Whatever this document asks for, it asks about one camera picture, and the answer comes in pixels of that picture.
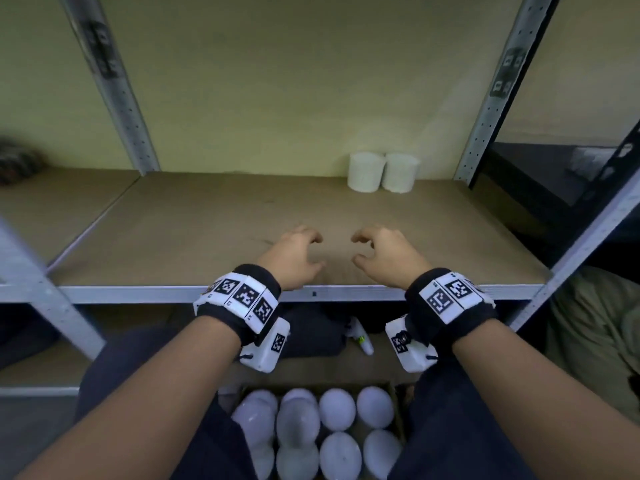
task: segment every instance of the khaki fabric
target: khaki fabric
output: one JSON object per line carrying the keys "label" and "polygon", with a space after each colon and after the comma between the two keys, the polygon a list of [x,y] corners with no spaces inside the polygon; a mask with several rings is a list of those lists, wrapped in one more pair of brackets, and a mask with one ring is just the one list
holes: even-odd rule
{"label": "khaki fabric", "polygon": [[551,309],[547,357],[640,424],[628,382],[640,374],[640,285],[584,266],[556,291]]}

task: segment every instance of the hand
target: hand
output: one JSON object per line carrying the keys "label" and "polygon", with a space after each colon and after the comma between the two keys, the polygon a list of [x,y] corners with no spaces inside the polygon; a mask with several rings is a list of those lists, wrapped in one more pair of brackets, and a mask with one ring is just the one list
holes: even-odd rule
{"label": "hand", "polygon": [[283,291],[295,290],[313,280],[324,268],[324,261],[309,263],[307,257],[309,244],[322,241],[318,231],[301,225],[282,234],[255,263],[270,272]]}
{"label": "hand", "polygon": [[351,260],[381,285],[406,290],[418,276],[433,268],[398,230],[381,225],[364,227],[351,236],[351,241],[371,241],[373,257],[356,254]]}

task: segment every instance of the forearm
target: forearm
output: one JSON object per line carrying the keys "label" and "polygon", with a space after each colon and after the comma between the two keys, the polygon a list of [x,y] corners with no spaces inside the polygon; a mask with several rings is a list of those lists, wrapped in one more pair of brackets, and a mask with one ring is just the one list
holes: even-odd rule
{"label": "forearm", "polygon": [[239,350],[224,323],[196,318],[19,478],[168,478]]}
{"label": "forearm", "polygon": [[453,352],[539,478],[640,478],[640,428],[507,326],[489,320]]}

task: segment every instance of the left hand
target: left hand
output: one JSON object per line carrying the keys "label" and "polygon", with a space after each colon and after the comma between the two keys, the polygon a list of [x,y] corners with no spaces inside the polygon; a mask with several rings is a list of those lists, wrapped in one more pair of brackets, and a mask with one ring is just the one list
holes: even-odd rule
{"label": "left hand", "polygon": [[308,261],[309,244],[322,241],[318,231],[301,225],[282,234],[280,240],[255,263],[270,272],[283,291],[295,290],[313,280],[326,265],[324,261]]}

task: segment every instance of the floor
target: floor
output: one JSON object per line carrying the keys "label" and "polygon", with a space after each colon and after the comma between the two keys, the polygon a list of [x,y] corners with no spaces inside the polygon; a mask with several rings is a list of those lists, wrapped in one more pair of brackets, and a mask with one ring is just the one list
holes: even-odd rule
{"label": "floor", "polygon": [[0,399],[0,480],[14,478],[71,427],[75,397]]}

